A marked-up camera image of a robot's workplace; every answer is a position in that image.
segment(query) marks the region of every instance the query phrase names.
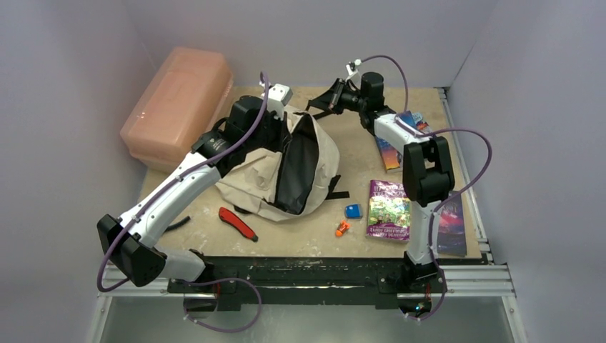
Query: beige backpack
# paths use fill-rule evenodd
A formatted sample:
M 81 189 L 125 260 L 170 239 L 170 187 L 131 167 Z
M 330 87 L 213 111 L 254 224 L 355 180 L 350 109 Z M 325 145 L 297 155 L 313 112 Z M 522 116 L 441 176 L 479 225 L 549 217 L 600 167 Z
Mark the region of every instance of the beige backpack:
M 312 115 L 289 105 L 284 112 L 290 136 L 283 151 L 251 151 L 217 183 L 223 199 L 237 210 L 275 222 L 312 213 L 338 180 L 334 141 Z

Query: orange small object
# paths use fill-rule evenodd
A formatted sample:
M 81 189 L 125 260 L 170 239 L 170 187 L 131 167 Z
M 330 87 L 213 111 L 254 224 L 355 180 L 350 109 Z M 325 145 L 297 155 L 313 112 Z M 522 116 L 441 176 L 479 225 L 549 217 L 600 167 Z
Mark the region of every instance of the orange small object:
M 351 225 L 349 225 L 348 222 L 346 222 L 345 220 L 342 220 L 341 224 L 339 225 L 339 228 L 337 229 L 337 232 L 336 232 L 337 237 L 343 236 L 343 234 L 347 230 L 349 230 L 350 227 L 351 227 Z

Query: blue small object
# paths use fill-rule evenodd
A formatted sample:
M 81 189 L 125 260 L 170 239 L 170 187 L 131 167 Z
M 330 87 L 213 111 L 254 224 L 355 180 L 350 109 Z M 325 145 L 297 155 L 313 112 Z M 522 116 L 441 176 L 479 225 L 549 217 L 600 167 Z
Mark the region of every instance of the blue small object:
M 358 204 L 347 205 L 345 207 L 345 216 L 349 219 L 360 219 L 362 218 L 362 209 Z

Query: book cover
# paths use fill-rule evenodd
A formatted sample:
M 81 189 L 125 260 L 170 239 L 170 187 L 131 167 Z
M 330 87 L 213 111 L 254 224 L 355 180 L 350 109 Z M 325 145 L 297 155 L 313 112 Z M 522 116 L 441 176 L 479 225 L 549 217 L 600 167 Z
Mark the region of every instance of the book cover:
M 406 124 L 416 127 L 423 133 L 432 131 L 420 112 L 411 113 L 410 111 L 407 111 L 406 113 L 398 115 L 398 118 Z M 400 172 L 402 170 L 402 154 L 387 143 L 387 141 L 380 139 L 379 137 L 375 137 L 374 140 L 377 141 L 377 148 L 379 149 L 381 159 L 383 160 L 385 171 L 387 173 Z
M 410 239 L 410 202 L 398 182 L 370 181 L 368 237 L 401 242 Z
M 398 182 L 370 181 L 368 209 L 368 237 L 391 239 L 398 242 L 410 240 L 410 200 L 404 186 Z M 440 254 L 465 256 L 465 220 L 461 196 L 444 205 L 438 225 L 437 251 Z
M 375 137 L 374 140 L 377 141 L 377 148 L 379 148 L 379 154 L 381 154 L 385 171 L 388 173 L 402 171 L 402 154 L 396 148 L 389 145 L 387 141 L 379 137 Z
M 463 200 L 460 195 L 442 208 L 437 234 L 437 251 L 457 256 L 467 254 Z

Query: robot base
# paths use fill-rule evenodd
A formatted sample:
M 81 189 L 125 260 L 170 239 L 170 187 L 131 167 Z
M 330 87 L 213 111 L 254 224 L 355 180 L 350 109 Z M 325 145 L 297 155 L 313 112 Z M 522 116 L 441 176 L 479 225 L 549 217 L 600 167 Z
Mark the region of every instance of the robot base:
M 415 264 L 408 254 L 404 253 L 404 264 L 402 265 L 402 276 L 400 279 L 405 288 L 415 288 L 437 279 L 437 268 L 435 264 Z

